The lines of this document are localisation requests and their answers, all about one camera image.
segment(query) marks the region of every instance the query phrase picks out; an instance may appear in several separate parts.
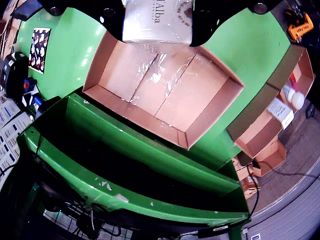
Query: green metal frame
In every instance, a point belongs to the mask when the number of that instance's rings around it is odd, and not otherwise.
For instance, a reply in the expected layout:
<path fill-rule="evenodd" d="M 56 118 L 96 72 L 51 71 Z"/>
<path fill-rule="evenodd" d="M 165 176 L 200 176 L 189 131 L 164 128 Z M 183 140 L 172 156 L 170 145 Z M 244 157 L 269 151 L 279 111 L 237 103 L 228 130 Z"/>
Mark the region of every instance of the green metal frame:
<path fill-rule="evenodd" d="M 81 87 L 96 49 L 105 33 L 101 24 L 84 13 L 67 8 L 54 17 L 41 10 L 22 22 L 17 38 L 29 54 L 34 28 L 51 28 L 44 74 L 30 70 L 45 99 L 65 97 Z M 204 46 L 225 62 L 245 88 L 214 126 L 189 150 L 172 149 L 217 171 L 240 152 L 226 127 L 260 91 L 286 53 L 290 42 L 274 16 L 244 9 L 224 22 Z"/>
<path fill-rule="evenodd" d="M 233 194 L 230 198 L 235 196 L 238 199 L 238 209 L 242 211 L 207 211 L 169 204 L 137 194 L 94 174 L 61 152 L 44 136 L 39 141 L 40 132 L 37 129 L 37 123 L 47 124 L 48 121 L 44 118 L 51 118 L 52 116 L 57 116 L 54 121 L 61 121 L 60 118 L 63 115 L 68 117 L 68 124 L 71 124 L 76 131 L 83 133 L 88 138 L 100 139 L 113 149 L 121 150 L 124 155 L 133 156 L 131 152 L 124 150 L 123 145 L 126 146 L 126 150 L 135 149 L 134 158 L 144 162 L 159 173 L 197 188 L 216 192 L 222 198 L 228 194 Z M 86 131 L 90 131 L 92 128 L 95 131 L 91 132 L 91 135 L 87 135 Z M 209 170 L 150 140 L 110 117 L 94 105 L 84 103 L 84 99 L 75 93 L 65 97 L 46 111 L 36 120 L 34 125 L 23 132 L 18 139 L 18 143 L 20 145 L 25 144 L 34 153 L 37 152 L 38 148 L 38 156 L 64 177 L 70 186 L 77 190 L 88 203 L 101 204 L 108 211 L 127 209 L 155 218 L 208 224 L 209 226 L 234 223 L 248 217 L 248 208 L 238 181 Z M 109 190 L 106 184 L 101 184 L 103 182 L 107 182 L 112 190 Z M 116 198 L 115 196 L 118 194 L 124 196 L 127 201 Z"/>

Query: white box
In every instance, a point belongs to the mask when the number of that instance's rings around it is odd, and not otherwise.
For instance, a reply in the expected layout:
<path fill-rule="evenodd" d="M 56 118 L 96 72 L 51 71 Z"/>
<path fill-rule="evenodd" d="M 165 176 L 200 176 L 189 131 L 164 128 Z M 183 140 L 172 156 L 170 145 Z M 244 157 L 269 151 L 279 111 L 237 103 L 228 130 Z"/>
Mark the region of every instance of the white box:
<path fill-rule="evenodd" d="M 127 0 L 122 40 L 190 45 L 192 11 L 193 0 Z"/>
<path fill-rule="evenodd" d="M 294 111 L 278 98 L 271 102 L 267 110 L 281 123 L 283 129 L 286 129 L 295 117 Z"/>

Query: white paper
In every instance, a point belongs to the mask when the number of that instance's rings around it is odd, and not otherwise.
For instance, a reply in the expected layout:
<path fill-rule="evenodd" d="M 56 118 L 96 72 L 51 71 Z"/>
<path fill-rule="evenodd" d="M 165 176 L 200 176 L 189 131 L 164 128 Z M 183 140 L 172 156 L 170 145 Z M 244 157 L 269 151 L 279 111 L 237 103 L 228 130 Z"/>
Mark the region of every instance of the white paper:
<path fill-rule="evenodd" d="M 16 103 L 0 93 L 0 129 L 20 112 Z"/>
<path fill-rule="evenodd" d="M 28 114 L 23 112 L 15 119 L 10 121 L 0 131 L 0 169 L 1 172 L 7 167 L 18 162 L 20 157 L 20 149 L 17 144 L 17 137 L 27 126 L 32 123 Z M 0 190 L 6 181 L 12 168 L 4 173 L 0 178 Z"/>

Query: cardboard box flap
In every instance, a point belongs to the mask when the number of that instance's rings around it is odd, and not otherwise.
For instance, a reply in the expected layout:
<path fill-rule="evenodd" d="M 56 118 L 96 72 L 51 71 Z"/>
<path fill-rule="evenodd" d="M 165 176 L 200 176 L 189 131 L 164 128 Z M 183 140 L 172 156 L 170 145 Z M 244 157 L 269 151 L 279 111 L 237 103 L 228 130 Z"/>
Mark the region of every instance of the cardboard box flap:
<path fill-rule="evenodd" d="M 92 62 L 94 65 L 91 65 L 89 69 L 82 89 L 83 92 L 99 83 L 102 73 L 105 70 L 106 64 L 117 42 L 118 40 L 115 39 L 108 31 L 104 34 L 93 57 Z"/>
<path fill-rule="evenodd" d="M 226 128 L 233 141 L 236 141 L 254 121 L 264 112 L 279 90 L 268 84 L 264 85 L 247 107 Z"/>
<path fill-rule="evenodd" d="M 300 60 L 303 52 L 306 49 L 302 46 L 291 44 L 283 56 L 281 62 L 276 67 L 267 83 L 278 90 L 281 90 L 288 81 L 293 72 L 297 62 Z"/>

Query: open cardboard box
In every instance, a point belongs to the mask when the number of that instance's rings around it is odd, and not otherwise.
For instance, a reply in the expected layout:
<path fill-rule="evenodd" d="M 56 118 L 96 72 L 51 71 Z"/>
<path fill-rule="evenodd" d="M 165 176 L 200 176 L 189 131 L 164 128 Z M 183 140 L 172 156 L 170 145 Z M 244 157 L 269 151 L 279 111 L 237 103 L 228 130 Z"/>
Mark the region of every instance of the open cardboard box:
<path fill-rule="evenodd" d="M 307 49 L 304 49 L 304 51 L 302 52 L 301 58 L 299 59 L 298 63 L 295 65 L 292 72 L 296 79 L 296 83 L 299 87 L 299 91 L 304 96 L 307 96 L 315 80 L 315 75 L 313 74 L 313 71 L 312 71 L 312 66 L 311 66 Z M 286 82 L 286 85 L 291 86 L 289 80 Z M 285 104 L 287 104 L 293 110 L 294 113 L 297 112 L 297 109 L 295 109 L 295 107 L 287 101 L 283 93 L 283 90 L 281 90 L 278 96 Z"/>
<path fill-rule="evenodd" d="M 83 92 L 133 123 L 189 149 L 244 84 L 203 47 L 155 55 L 106 33 Z"/>
<path fill-rule="evenodd" d="M 244 153 L 253 159 L 281 130 L 281 123 L 267 110 L 264 110 L 235 143 Z"/>
<path fill-rule="evenodd" d="M 267 164 L 259 163 L 260 161 L 267 162 L 275 168 L 286 159 L 286 154 L 285 147 L 278 138 L 275 138 L 255 157 L 257 165 L 252 165 L 253 174 L 257 177 L 262 177 L 271 171 Z"/>
<path fill-rule="evenodd" d="M 300 91 L 307 94 L 314 81 L 310 59 L 304 47 L 293 44 L 260 92 L 227 127 L 233 141 L 252 159 L 282 130 L 280 122 L 266 108 L 277 96 L 286 103 L 279 93 L 292 72 Z"/>

